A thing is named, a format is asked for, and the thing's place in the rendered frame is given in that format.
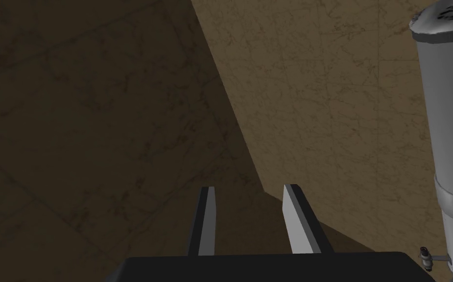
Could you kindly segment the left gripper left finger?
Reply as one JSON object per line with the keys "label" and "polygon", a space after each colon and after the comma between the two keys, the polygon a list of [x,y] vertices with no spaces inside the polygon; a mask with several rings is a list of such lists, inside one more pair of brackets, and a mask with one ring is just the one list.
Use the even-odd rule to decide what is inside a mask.
{"label": "left gripper left finger", "polygon": [[215,188],[200,189],[191,234],[188,256],[213,256],[215,254]]}

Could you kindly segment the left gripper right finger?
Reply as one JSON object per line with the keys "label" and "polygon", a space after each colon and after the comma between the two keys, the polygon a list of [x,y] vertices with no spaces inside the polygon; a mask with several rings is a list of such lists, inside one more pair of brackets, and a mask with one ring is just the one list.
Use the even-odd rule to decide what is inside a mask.
{"label": "left gripper right finger", "polygon": [[334,252],[300,186],[284,185],[283,217],[293,254]]}

